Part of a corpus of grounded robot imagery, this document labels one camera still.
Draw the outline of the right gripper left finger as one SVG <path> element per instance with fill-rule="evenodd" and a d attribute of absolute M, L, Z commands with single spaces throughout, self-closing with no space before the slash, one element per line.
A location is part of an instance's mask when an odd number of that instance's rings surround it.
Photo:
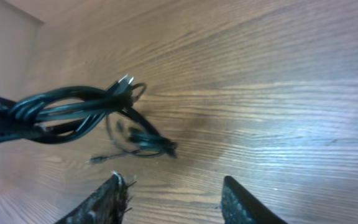
<path fill-rule="evenodd" d="M 130 209 L 129 187 L 116 171 L 79 206 L 59 219 L 56 224 L 121 224 Z"/>

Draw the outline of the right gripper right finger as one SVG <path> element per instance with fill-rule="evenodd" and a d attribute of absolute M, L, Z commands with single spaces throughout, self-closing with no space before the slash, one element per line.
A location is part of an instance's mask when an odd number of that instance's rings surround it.
<path fill-rule="evenodd" d="M 232 176 L 225 176 L 221 194 L 225 224 L 287 224 Z"/>

